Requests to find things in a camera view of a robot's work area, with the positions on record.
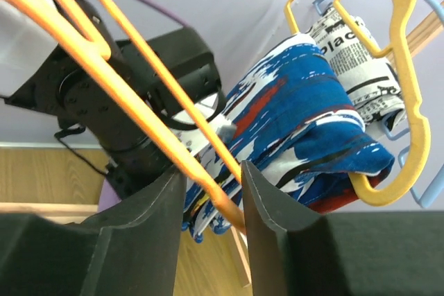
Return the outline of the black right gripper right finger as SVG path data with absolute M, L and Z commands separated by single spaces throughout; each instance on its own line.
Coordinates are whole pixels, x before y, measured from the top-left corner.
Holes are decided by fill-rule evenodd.
M 241 163 L 248 255 L 254 295 L 313 295 L 303 245 L 321 215 L 273 186 L 251 162 Z

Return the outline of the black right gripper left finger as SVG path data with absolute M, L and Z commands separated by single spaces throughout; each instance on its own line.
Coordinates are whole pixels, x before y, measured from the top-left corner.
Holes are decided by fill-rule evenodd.
M 185 176 L 170 168 L 82 222 L 98 238 L 81 295 L 173 294 L 185 185 Z

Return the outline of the orange plastic hanger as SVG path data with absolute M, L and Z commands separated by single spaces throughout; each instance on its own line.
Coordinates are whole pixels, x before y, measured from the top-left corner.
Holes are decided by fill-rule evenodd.
M 68 54 L 86 70 L 119 107 L 157 144 L 163 153 L 193 181 L 199 183 L 213 205 L 240 232 L 246 232 L 243 212 L 225 194 L 187 148 L 161 122 L 145 102 L 125 83 L 108 64 L 111 50 L 103 36 L 74 0 L 57 0 L 75 22 L 72 26 L 46 0 L 5 0 L 29 16 L 36 24 L 57 40 Z M 100 0 L 108 12 L 127 33 L 139 52 L 154 68 L 170 92 L 213 145 L 225 165 L 237 180 L 241 168 L 204 116 L 180 87 L 152 48 L 130 23 L 113 0 Z

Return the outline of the purple trousers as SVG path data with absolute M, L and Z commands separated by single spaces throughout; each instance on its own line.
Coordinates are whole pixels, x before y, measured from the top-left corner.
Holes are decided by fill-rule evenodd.
M 106 209 L 109 209 L 110 207 L 115 206 L 116 204 L 119 204 L 120 202 L 120 197 L 117 195 L 110 183 L 107 180 L 104 180 L 97 211 L 100 213 Z

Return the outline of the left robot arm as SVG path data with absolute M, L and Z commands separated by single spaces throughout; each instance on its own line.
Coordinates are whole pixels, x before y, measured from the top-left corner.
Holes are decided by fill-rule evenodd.
M 90 2 L 75 2 L 109 43 L 111 67 L 151 105 L 154 114 L 173 130 L 195 130 L 193 123 L 176 120 L 182 106 L 135 45 L 115 40 Z M 121 199 L 148 186 L 170 167 L 169 158 L 61 46 L 43 47 L 32 37 L 26 37 L 25 43 L 38 61 L 26 70 L 28 80 L 5 95 L 7 105 L 55 116 L 60 128 L 56 139 L 91 131 L 111 158 L 105 178 Z M 193 102 L 217 95 L 217 106 L 207 120 L 217 117 L 226 98 L 214 56 L 199 34 L 184 27 L 148 43 Z

